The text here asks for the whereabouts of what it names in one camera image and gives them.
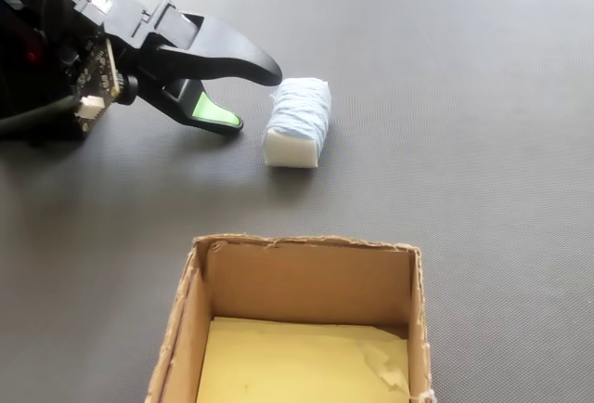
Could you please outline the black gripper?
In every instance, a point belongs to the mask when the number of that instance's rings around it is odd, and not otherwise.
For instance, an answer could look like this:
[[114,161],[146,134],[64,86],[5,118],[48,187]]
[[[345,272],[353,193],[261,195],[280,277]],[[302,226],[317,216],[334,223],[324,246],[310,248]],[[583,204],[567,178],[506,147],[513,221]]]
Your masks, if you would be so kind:
[[282,81],[276,61],[220,19],[185,14],[169,1],[151,12],[136,0],[73,6],[76,35],[88,46],[76,90],[90,111],[143,98],[180,124],[237,135],[243,121],[211,100],[200,80]]

